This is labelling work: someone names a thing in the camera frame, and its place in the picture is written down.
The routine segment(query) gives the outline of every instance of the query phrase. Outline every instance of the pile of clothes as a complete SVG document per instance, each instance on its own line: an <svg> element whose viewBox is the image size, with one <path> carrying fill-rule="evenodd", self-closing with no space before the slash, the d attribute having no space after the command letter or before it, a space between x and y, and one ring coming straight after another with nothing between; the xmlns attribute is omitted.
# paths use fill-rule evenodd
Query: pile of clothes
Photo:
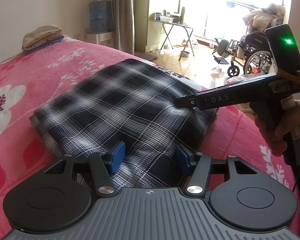
<svg viewBox="0 0 300 240"><path fill-rule="evenodd" d="M286 8L283 5L271 3L268 8L260 8L249 12L242 18L248 26L248 32L258 29L264 32L266 28L283 24Z"/></svg>
<svg viewBox="0 0 300 240"><path fill-rule="evenodd" d="M62 29L56 25L45 25L27 33L22 41L22 50L25 55L46 48L62 41Z"/></svg>

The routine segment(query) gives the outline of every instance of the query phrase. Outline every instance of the green led light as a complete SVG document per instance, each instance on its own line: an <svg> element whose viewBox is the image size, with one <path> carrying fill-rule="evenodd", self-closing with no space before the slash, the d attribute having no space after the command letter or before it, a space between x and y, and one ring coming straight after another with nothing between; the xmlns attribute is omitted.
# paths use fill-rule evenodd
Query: green led light
<svg viewBox="0 0 300 240"><path fill-rule="evenodd" d="M290 40L290 39L286 39L286 40L284 40L286 43L288 43L289 45L290 44L292 44L292 40Z"/></svg>

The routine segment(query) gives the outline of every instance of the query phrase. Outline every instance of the hand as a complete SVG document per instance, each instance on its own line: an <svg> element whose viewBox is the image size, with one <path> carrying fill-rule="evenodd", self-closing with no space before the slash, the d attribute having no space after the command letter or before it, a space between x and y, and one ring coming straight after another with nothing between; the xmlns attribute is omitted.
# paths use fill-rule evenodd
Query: hand
<svg viewBox="0 0 300 240"><path fill-rule="evenodd" d="M295 100L295 103L295 107L283 114L275 130L267 130L266 124L256 116L255 124L274 156L281 156L287 149L287 143L282 140L283 135L290 132L294 126L300 125L300 100Z"/></svg>

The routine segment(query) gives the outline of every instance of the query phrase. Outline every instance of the folded plaid shirt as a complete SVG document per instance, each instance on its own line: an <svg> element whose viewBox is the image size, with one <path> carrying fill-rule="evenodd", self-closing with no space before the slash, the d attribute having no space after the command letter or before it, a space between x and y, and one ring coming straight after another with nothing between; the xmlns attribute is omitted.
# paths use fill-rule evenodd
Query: folded plaid shirt
<svg viewBox="0 0 300 240"><path fill-rule="evenodd" d="M196 92L147 63L127 59L40 107L30 120L56 157L86 157L124 141L126 157L111 175L118 190L180 187L185 176L175 147L183 143L196 152L216 113L175 108L176 98Z"/></svg>

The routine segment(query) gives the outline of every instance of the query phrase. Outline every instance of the handwritten label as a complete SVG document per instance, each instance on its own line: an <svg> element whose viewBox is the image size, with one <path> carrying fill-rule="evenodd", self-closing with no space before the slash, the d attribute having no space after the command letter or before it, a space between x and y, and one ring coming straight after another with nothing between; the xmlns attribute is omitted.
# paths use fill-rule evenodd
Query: handwritten label
<svg viewBox="0 0 300 240"><path fill-rule="evenodd" d="M299 89L299 86L288 79L279 79L272 81L269 86L271 87L272 91L274 93L280 93L280 92L289 92L289 91L295 91Z"/></svg>

